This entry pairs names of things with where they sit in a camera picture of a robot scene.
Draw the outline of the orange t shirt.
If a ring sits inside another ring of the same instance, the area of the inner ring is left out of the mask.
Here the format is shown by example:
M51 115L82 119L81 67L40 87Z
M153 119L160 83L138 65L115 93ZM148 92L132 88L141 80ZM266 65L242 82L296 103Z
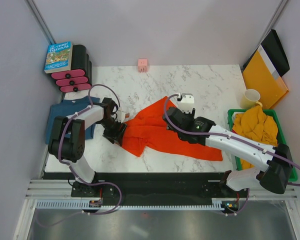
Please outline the orange t shirt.
M166 99L165 96L149 105L126 122L122 148L136 157L140 157L148 147L162 153L221 162L223 157L219 149L190 144L180 140L175 132L167 130L163 120Z

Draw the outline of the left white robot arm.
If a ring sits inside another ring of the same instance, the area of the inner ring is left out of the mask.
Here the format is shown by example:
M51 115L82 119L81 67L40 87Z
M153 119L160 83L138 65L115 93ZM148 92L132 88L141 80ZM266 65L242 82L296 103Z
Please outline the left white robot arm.
M91 102L73 114L54 118L48 152L68 166L76 181L83 183L82 191L89 197L99 193L100 185L94 181L96 172L84 156L86 129L94 124L101 125L102 136L112 144L122 146L127 128L125 120L129 116L114 100L105 97L102 102Z

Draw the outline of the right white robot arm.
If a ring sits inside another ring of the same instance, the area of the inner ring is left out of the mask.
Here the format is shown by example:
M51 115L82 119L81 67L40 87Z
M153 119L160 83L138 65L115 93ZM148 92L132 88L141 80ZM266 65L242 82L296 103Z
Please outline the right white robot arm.
M274 194L284 194L292 173L292 156L284 143L259 143L226 130L214 121L169 107L163 114L169 130L182 141L227 152L253 165L246 170L228 170L219 184L225 197L246 188L261 186Z

